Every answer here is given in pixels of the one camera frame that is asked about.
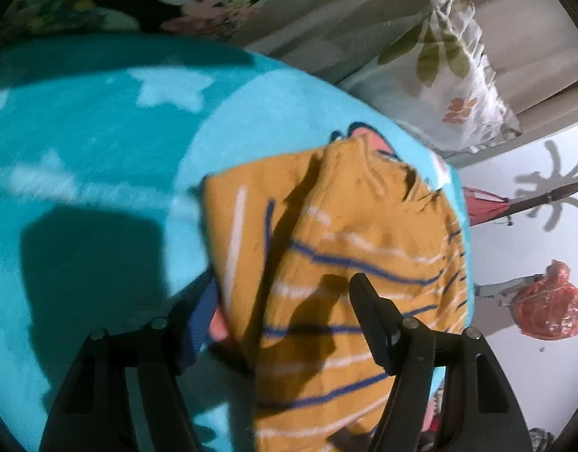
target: knotted plastic bag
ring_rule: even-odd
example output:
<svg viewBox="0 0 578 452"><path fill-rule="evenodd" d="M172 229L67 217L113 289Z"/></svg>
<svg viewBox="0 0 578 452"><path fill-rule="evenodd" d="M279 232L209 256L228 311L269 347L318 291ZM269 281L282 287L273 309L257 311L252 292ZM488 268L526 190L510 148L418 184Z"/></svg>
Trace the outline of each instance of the knotted plastic bag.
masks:
<svg viewBox="0 0 578 452"><path fill-rule="evenodd" d="M539 340L561 340L578 334L578 288L569 282L569 267L553 260L546 274L521 289L511 313L523 334Z"/></svg>

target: brown stick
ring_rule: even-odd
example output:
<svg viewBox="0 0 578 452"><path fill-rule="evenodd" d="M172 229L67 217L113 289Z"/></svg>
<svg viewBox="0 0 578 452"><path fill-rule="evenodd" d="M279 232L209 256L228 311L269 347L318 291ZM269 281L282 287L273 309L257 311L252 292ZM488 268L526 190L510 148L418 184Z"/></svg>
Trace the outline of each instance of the brown stick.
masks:
<svg viewBox="0 0 578 452"><path fill-rule="evenodd" d="M529 199L520 200L519 202L513 202L506 211L496 215L495 217L490 218L486 222L500 219L502 217L509 217L510 215L518 214L519 212L527 211L528 209L533 209L538 205L557 202L558 200L570 197L577 192L578 192L578 181L573 184L563 185L562 187L555 188L554 190L551 190L549 193L545 193L537 197L531 197Z"/></svg>

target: turquoise blanket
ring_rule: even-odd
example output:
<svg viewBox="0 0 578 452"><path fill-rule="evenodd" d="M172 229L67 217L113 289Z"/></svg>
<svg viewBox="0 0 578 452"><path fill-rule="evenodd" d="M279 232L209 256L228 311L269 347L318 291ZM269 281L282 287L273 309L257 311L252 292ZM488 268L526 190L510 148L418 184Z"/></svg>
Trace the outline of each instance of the turquoise blanket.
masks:
<svg viewBox="0 0 578 452"><path fill-rule="evenodd" d="M37 451L52 399L93 328L142 325L207 268L203 176L321 146L353 122L375 128L444 189L468 243L454 170L362 102L281 63L145 35L0 50L0 416L21 444ZM470 322L470 271L469 281ZM212 376L214 389L199 385ZM181 377L208 447L249 449L249 413L236 407L249 386L209 354Z"/></svg>

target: blue stripe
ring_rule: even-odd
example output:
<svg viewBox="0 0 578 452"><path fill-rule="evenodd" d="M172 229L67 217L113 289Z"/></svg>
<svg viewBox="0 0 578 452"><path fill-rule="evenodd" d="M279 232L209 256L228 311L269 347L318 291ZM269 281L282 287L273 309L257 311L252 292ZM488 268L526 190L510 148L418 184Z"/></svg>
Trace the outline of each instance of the blue stripe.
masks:
<svg viewBox="0 0 578 452"><path fill-rule="evenodd" d="M439 274L435 277L430 279L416 279L416 278L405 278L395 273L387 272L375 265L371 265L366 263L365 261L355 260L354 258L347 258L347 257L338 257L336 255L325 255L323 253L316 253L314 248L309 247L306 244L303 244L300 241L292 240L291 241L291 248L299 251L299 253L303 253L304 255L309 256L312 261L317 263L326 263L328 265L338 265L343 268L351 268L360 270L362 272L370 273L371 275L375 275L377 277L384 278L390 282L396 282L398 284L411 284L417 286L430 286L439 280L444 270L440 270Z"/></svg>
<svg viewBox="0 0 578 452"><path fill-rule="evenodd" d="M264 219L264 246L266 249L266 257L270 253L270 246L272 246L272 214L275 212L276 202L274 199L268 200L266 207L266 218Z"/></svg>
<svg viewBox="0 0 578 452"><path fill-rule="evenodd" d="M381 382L382 380L387 379L387 374L382 373L378 374L378 376L371 377L369 379L362 380L360 382L356 382L350 384L348 386L344 386L343 388L333 389L333 391L329 392L328 394L323 394L321 396L312 396L309 398L301 398L295 401L291 401L288 403L280 403L280 402L263 402L258 403L258 408L262 409L275 409L275 410L288 410L288 409L295 409L295 408L305 408L307 406L315 406L315 405L322 405L323 403L328 403L329 401L334 400L340 396L344 396L345 394L350 394L354 391L359 391L359 389L368 388L368 386L372 386L377 382Z"/></svg>
<svg viewBox="0 0 578 452"><path fill-rule="evenodd" d="M444 287L444 291L442 292L442 296L445 296L445 293L448 292L448 289L450 288L450 286L454 283L454 281L456 280L456 278L460 275L461 271L459 270L458 272L456 272L452 278L450 280L448 280L448 283L445 285Z"/></svg>
<svg viewBox="0 0 578 452"><path fill-rule="evenodd" d="M404 318L410 318L411 316L419 315L426 311L431 311L431 309L437 309L436 304L429 306L420 307L414 309L410 312L404 313ZM273 338L284 338L288 335L293 334L306 334L306 335L317 335L317 334L360 334L362 333L362 328L360 326L349 326L349 325L293 325L287 328L274 328L272 326L264 326L262 331L264 336L269 336Z"/></svg>

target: red object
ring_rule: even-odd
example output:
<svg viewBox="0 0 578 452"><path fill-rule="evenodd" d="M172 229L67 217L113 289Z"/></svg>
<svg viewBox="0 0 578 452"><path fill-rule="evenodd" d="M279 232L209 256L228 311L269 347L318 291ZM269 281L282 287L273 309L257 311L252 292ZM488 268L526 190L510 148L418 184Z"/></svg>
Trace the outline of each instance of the red object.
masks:
<svg viewBox="0 0 578 452"><path fill-rule="evenodd" d="M462 190L465 194L465 203L467 204L471 226L489 221L509 208L509 199L505 197L499 197L485 190L470 187L464 187Z"/></svg>
<svg viewBox="0 0 578 452"><path fill-rule="evenodd" d="M578 334L578 288L569 267L553 260L538 282L521 289L511 314L523 334L539 340L561 340Z"/></svg>

